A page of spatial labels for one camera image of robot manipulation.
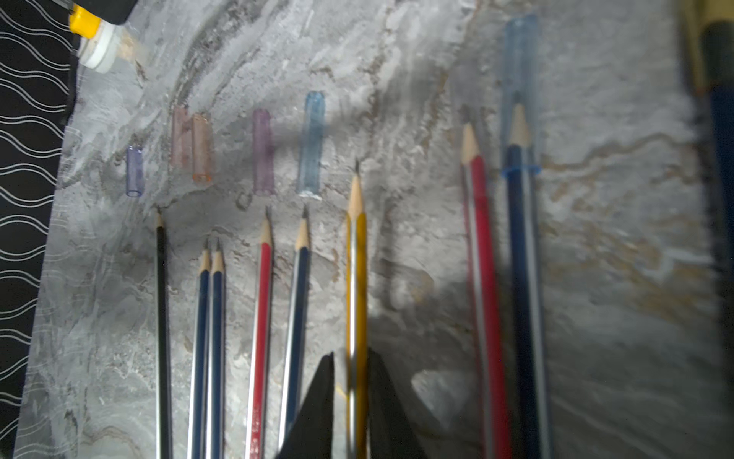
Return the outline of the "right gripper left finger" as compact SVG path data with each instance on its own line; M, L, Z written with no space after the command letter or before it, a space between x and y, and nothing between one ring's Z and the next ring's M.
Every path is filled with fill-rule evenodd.
M335 399L335 356L323 356L302 408L277 458L332 457Z

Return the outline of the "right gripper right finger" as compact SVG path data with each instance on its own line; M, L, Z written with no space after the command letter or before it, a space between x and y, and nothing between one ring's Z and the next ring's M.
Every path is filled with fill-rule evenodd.
M372 458L426 458L387 367L380 355L369 349L369 434Z

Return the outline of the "red pencil pink cap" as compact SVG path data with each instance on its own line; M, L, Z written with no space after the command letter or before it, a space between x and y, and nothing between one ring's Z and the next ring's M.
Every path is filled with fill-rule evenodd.
M273 229L271 228L271 207L267 206L259 243L252 355L250 355L250 386L248 387L246 458L262 458L264 454L272 279Z

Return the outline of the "dark blue pencil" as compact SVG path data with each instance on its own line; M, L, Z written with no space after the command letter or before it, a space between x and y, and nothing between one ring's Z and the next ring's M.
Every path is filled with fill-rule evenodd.
M289 306L284 376L282 384L278 450L281 451L290 433L301 403L301 378L307 319L311 240L309 210L305 206L294 246L294 271Z

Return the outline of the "dark grey pencil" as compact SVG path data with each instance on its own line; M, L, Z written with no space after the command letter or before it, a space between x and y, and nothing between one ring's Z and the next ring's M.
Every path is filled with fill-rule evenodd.
M167 325L166 229L156 209L157 457L172 458L170 357Z

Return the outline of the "clear magenta pencil cap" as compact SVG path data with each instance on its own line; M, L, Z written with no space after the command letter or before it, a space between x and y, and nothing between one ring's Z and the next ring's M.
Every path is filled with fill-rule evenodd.
M252 119L252 153L254 163L253 189L258 194L274 193L273 137L271 115L268 110L257 108Z

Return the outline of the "clear light blue cap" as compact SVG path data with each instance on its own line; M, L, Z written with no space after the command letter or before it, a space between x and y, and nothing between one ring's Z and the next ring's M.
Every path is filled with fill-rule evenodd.
M308 93L301 132L296 192L319 199L320 160L325 126L325 97L319 91Z

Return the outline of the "clear orange pencil cap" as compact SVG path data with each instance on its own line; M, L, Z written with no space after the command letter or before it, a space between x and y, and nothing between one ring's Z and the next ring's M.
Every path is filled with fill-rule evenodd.
M197 183L211 181L212 154L210 125L206 117L194 114L191 118L192 178Z

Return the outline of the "clear purple pencil cap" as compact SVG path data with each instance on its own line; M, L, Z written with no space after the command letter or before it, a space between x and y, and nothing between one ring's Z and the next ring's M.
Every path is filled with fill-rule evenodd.
M143 173L143 151L129 145L126 151L126 195L140 198L145 192L145 174Z

